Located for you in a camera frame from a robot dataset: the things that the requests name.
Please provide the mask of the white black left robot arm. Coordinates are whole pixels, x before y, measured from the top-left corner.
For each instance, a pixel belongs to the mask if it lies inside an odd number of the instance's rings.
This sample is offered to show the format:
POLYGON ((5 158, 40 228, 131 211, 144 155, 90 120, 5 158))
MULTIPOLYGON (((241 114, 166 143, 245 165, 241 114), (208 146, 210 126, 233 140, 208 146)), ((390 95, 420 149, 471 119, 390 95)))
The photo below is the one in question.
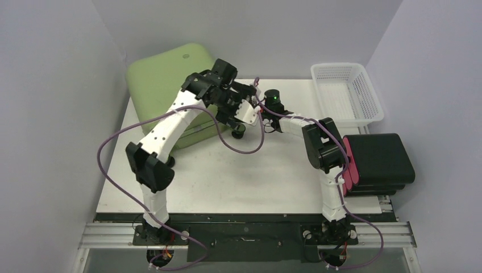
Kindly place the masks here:
POLYGON ((205 113, 217 133, 225 126, 241 138, 246 125, 259 120, 256 97, 260 92, 255 84, 237 82, 237 75, 238 70, 222 59, 217 59, 212 69, 190 74, 151 132, 126 147, 128 163, 143 193, 143 225, 154 244, 169 239, 167 188, 174 179, 171 152, 186 129, 205 113))

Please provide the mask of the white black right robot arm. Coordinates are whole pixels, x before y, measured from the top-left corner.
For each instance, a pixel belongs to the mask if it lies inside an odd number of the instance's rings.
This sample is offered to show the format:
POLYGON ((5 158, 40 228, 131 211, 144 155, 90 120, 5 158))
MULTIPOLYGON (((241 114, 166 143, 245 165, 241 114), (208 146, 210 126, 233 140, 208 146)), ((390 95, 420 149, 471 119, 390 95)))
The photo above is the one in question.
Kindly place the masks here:
POLYGON ((261 116, 280 133, 300 137, 305 145, 308 161, 321 171, 322 215, 327 223, 321 226, 321 237, 334 243, 343 236, 341 223, 346 218, 343 208, 344 181, 340 178, 346 163, 346 148, 335 122, 331 118, 316 120, 305 118, 286 110, 281 103, 280 92, 270 89, 264 92, 261 116))

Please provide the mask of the green hard-shell suitcase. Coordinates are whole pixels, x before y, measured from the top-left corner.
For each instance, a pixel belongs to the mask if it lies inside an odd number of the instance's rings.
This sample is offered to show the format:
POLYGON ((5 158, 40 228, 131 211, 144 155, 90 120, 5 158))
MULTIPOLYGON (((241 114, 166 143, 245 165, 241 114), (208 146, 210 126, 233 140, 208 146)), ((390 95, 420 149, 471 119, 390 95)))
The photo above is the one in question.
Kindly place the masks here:
MULTIPOLYGON (((127 69, 126 81, 139 121, 145 122, 170 111, 186 78, 195 72, 203 74, 205 70, 223 78, 227 84, 235 80, 238 74, 233 65, 222 59, 215 61, 207 49, 197 43, 185 44, 132 63, 127 69)), ((173 145, 173 150, 187 148, 217 135, 214 121, 207 113, 201 112, 173 145)), ((233 118, 222 120, 227 124, 218 121, 220 130, 234 129, 234 135, 242 138, 246 127, 234 118, 234 114, 230 116, 233 118)), ((147 152, 135 155, 138 149, 134 146, 138 141, 128 144, 126 148, 132 169, 136 168, 136 157, 141 158, 137 159, 140 163, 148 157, 147 152)))

